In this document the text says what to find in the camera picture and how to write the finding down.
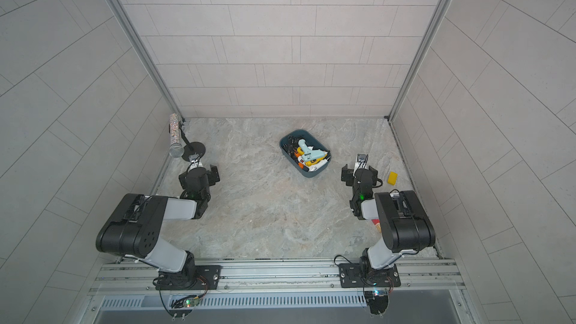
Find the yellow hot glue gun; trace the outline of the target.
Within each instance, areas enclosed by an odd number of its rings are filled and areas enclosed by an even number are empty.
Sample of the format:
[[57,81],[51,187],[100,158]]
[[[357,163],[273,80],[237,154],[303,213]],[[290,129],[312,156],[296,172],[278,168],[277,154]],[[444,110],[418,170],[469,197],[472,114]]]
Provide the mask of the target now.
[[300,162],[303,165],[305,165],[306,167],[312,167],[313,165],[318,164],[322,160],[321,158],[318,158],[318,159],[314,159],[314,160],[304,161],[302,156],[299,159],[300,159]]

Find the white hot glue gun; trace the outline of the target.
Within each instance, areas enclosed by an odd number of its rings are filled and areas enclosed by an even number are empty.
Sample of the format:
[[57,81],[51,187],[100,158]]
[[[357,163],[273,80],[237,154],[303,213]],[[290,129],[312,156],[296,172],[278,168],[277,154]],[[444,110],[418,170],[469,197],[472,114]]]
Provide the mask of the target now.
[[328,163],[329,163],[329,160],[326,157],[322,160],[318,160],[315,164],[308,167],[308,172],[312,173],[312,172],[319,171],[321,168],[323,168]]

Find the mint green hot glue gun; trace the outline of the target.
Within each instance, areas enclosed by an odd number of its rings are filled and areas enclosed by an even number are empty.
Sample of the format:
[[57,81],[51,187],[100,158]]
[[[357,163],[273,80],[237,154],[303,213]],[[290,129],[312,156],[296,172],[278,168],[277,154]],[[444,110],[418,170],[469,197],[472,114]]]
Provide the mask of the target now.
[[318,158],[324,159],[328,155],[327,151],[310,148],[304,139],[298,141],[298,146],[304,152],[302,155],[304,161],[312,161]]

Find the teal plastic storage box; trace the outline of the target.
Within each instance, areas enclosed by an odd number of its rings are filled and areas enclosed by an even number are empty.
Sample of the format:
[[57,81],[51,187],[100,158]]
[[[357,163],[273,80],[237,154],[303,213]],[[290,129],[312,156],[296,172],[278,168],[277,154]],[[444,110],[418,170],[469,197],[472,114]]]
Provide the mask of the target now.
[[331,152],[306,130],[294,130],[279,142],[289,162],[306,178],[317,176],[332,159]]

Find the orange hot glue gun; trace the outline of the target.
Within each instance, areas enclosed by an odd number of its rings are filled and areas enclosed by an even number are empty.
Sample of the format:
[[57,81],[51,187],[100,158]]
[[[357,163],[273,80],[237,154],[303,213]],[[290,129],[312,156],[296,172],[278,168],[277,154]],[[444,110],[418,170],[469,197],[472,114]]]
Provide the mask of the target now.
[[294,150],[292,151],[292,157],[293,157],[294,161],[297,163],[298,167],[301,170],[307,171],[305,162],[302,159],[303,154],[304,154],[304,152],[302,151],[302,149],[299,146],[295,147]]

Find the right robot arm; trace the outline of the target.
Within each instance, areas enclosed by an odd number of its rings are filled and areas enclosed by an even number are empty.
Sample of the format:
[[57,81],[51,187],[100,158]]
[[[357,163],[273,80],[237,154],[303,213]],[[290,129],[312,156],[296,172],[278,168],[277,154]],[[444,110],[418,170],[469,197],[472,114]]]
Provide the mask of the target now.
[[360,268],[364,273],[390,269],[404,255],[416,255],[435,245],[436,231],[413,190],[376,193],[383,181],[358,154],[354,168],[344,166],[341,181],[352,188],[349,206],[359,220],[378,220],[381,238],[364,250]]

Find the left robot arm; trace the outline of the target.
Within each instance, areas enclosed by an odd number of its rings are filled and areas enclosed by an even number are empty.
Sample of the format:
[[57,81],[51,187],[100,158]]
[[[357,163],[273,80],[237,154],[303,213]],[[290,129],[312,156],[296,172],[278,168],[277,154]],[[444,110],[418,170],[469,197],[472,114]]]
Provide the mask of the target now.
[[210,187],[220,181],[218,168],[203,166],[199,157],[179,177],[179,197],[124,195],[95,240],[101,253],[140,260],[167,275],[193,277],[194,255],[161,238],[165,221],[200,219],[212,198]]

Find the yellow sponge block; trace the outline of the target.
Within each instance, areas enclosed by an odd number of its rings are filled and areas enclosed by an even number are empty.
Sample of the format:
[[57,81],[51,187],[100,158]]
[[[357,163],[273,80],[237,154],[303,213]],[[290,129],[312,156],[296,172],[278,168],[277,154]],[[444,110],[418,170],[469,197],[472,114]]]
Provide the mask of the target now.
[[398,174],[396,172],[391,171],[388,174],[387,183],[391,186],[395,186],[398,180]]

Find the speckled roller on black stand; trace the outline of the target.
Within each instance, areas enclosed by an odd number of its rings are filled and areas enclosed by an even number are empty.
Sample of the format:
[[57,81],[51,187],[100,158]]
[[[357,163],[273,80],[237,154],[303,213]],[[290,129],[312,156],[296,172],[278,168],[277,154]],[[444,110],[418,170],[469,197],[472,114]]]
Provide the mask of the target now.
[[177,113],[169,116],[169,155],[187,162],[201,159],[206,147],[201,142],[190,142],[184,132],[184,122]]

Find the right circuit board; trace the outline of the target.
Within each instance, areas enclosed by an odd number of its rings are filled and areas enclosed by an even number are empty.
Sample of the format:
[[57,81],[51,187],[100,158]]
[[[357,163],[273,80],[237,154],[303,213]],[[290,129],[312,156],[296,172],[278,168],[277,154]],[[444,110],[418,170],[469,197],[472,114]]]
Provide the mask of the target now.
[[364,300],[373,316],[384,315],[389,306],[389,297],[378,290],[364,291]]

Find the circuit board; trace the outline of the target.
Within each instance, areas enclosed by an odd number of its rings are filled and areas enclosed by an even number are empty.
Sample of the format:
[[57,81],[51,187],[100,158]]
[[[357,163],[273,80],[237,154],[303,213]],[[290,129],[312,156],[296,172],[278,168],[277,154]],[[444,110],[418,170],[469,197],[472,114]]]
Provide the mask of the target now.
[[195,307],[200,303],[200,298],[195,295],[189,295],[179,298],[170,305],[172,321],[180,318],[182,321],[191,314]]
[[389,297],[378,290],[364,291],[364,300],[373,316],[384,315],[389,306]]

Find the left circuit board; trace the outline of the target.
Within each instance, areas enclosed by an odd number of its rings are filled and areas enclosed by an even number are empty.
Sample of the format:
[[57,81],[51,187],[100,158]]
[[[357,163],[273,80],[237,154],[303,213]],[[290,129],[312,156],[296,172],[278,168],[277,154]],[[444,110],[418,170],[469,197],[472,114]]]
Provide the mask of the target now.
[[191,314],[195,307],[200,303],[200,298],[195,295],[189,295],[179,298],[170,305],[172,321],[180,318],[182,321]]

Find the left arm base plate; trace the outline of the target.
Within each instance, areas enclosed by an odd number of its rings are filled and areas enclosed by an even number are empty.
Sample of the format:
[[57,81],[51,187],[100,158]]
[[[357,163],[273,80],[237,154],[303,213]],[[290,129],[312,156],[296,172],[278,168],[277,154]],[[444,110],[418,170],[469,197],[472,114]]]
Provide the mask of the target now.
[[178,273],[160,271],[153,285],[156,290],[216,290],[221,270],[221,265],[197,265],[191,274],[187,267]]

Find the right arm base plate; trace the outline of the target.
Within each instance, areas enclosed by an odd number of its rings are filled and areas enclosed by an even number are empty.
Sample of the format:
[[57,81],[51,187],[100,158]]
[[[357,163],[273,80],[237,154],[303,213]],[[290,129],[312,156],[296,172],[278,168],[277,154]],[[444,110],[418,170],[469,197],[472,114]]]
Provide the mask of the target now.
[[395,289],[401,286],[396,266],[375,270],[370,266],[362,268],[359,263],[342,262],[337,264],[337,267],[342,288],[388,287]]

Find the aluminium mounting rail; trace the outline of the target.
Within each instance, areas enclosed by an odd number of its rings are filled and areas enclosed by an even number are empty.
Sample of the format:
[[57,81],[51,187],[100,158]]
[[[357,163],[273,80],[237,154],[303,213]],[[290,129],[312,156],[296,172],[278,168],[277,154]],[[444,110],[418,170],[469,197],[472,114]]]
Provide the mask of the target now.
[[[339,263],[345,259],[197,259],[198,266],[222,266],[213,294],[313,293],[341,291]],[[462,290],[464,279],[453,259],[414,258],[396,262],[399,290]],[[134,261],[104,264],[88,288],[92,295],[154,294],[158,272]]]

